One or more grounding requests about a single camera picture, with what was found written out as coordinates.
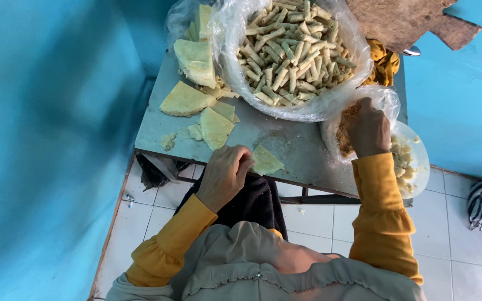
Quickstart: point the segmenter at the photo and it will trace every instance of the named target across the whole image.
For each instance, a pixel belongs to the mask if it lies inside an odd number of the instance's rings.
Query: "plastic bag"
[[[174,51],[172,45],[177,39],[187,40],[186,32],[191,22],[196,20],[198,6],[200,4],[211,6],[214,2],[215,0],[179,0],[171,6],[164,27],[169,51]]]
[[[363,97],[371,98],[373,100],[373,107],[384,112],[386,118],[390,121],[391,129],[395,126],[399,109],[401,108],[397,93],[391,88],[380,85],[361,86],[347,95],[344,106],[338,105],[337,102],[334,103],[335,107],[332,105],[329,106],[327,113],[329,119],[321,123],[321,136],[332,157],[344,164],[351,164],[351,161],[358,157],[356,153],[352,153],[349,157],[344,158],[339,151],[336,132],[339,127],[341,112],[346,106]]]
[[[332,13],[339,23],[339,36],[348,48],[350,60],[357,66],[355,76],[345,80],[302,106],[271,107],[254,96],[236,57],[242,45],[248,17],[262,10],[268,0],[218,0],[213,6],[208,26],[213,34],[213,55],[221,77],[231,89],[246,102],[263,113],[276,118],[301,122],[327,120],[330,107],[342,108],[349,95],[369,77],[373,69],[371,49],[361,32],[356,18],[344,0],[316,0],[318,6]]]

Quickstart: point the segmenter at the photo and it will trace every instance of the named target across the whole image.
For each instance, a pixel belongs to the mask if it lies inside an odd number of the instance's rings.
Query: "metal table top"
[[[199,115],[191,118],[173,117],[159,110],[159,105],[179,80],[193,86],[185,76],[178,74],[176,56],[167,52],[137,134],[135,148],[143,153],[206,163],[212,151],[203,141],[176,138],[175,147],[168,152],[159,144],[163,135],[177,133],[178,128],[195,124],[200,118]],[[399,120],[406,123],[402,60],[401,69],[395,75],[394,81],[402,104]],[[321,140],[318,123],[275,119],[259,112],[241,98],[225,99],[225,102],[236,107],[236,114],[241,120],[236,123],[226,144],[245,145],[252,151],[258,144],[262,144],[285,164],[285,170],[277,171],[270,175],[270,178],[358,198],[352,166],[338,163],[331,157]]]

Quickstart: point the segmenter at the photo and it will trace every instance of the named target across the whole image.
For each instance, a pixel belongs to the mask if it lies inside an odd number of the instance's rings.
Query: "woman's right hand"
[[[390,122],[384,112],[372,105],[371,98],[359,99],[358,118],[351,122],[347,134],[358,158],[390,152]]]

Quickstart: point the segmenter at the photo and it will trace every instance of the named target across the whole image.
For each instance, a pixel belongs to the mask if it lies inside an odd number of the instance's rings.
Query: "floor tile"
[[[193,178],[193,174],[194,174],[194,168],[195,168],[195,165],[194,165],[194,164],[191,164],[191,165],[187,166],[187,168],[185,168],[184,170],[182,170],[182,171],[178,174],[178,176],[192,179],[192,178]]]
[[[198,180],[200,178],[202,172],[204,171],[204,167],[205,166],[203,165],[196,164],[196,166],[194,167],[193,179]]]
[[[433,167],[430,169],[431,174],[429,174],[429,182],[427,183],[427,187],[425,187],[425,189],[445,193],[444,171]]]
[[[333,239],[351,243],[355,240],[352,221],[358,216],[358,210],[360,206],[334,206]]]
[[[332,253],[332,239],[288,231],[290,243],[303,245],[320,253]]]
[[[175,209],[154,206],[154,209],[151,211],[150,222],[148,223],[144,240],[157,235],[159,231],[163,229],[163,226],[170,221],[175,211]]]
[[[452,261],[454,301],[482,301],[482,266]]]
[[[157,190],[154,206],[176,209],[193,183],[180,181],[180,184],[168,182]]]
[[[416,233],[411,237],[414,253],[451,259],[445,195],[424,190],[406,211],[416,226]]]
[[[482,265],[482,231],[469,230],[466,200],[446,195],[451,259]]]
[[[288,230],[332,238],[334,206],[282,205]]]
[[[97,275],[94,297],[105,298],[112,282],[130,267],[131,252],[143,242],[152,206],[122,201]]]
[[[341,256],[349,258],[349,252],[351,251],[352,243],[343,242],[337,239],[332,240],[332,253],[338,253]]]
[[[308,195],[333,195],[333,193],[321,191],[317,189],[308,189]]]
[[[303,188],[301,186],[286,184],[277,181],[276,188],[278,189],[279,196],[289,197],[303,195]]]
[[[460,174],[453,174],[444,171],[445,193],[448,195],[468,199],[470,187],[473,183],[474,180],[470,178],[463,177]]]
[[[419,273],[423,276],[425,297],[429,301],[451,301],[453,299],[451,261],[415,255]]]
[[[143,192],[145,187],[140,181],[142,174],[143,169],[140,167],[137,159],[133,158],[133,164],[131,165],[130,174],[127,176],[126,187],[124,188],[122,199],[127,200],[126,194],[129,194],[135,199],[135,202],[153,205],[157,194],[157,188],[151,188]]]

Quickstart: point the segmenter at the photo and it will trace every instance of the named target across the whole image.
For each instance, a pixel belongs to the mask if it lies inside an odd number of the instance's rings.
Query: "mustard yellow sleeve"
[[[349,258],[394,271],[423,284],[410,235],[416,232],[397,187],[391,153],[352,161],[362,205],[352,223],[355,241]]]
[[[217,219],[194,194],[156,236],[141,243],[133,253],[127,279],[138,287],[162,287],[183,267],[191,244]]]

